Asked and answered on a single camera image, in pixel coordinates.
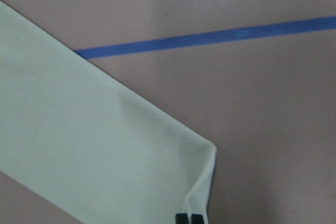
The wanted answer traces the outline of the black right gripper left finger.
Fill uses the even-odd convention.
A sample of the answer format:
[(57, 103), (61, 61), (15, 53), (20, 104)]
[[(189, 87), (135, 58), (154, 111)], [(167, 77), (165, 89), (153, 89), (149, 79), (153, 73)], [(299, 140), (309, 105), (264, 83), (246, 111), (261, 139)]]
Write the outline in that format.
[(175, 215), (176, 224), (188, 224), (188, 215), (183, 213), (178, 213)]

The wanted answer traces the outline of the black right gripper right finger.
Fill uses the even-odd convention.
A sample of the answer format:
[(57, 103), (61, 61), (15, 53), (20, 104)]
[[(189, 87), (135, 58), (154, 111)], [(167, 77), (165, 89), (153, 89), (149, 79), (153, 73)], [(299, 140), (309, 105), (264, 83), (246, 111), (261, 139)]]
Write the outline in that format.
[(191, 215), (191, 224), (204, 224), (204, 218), (201, 214)]

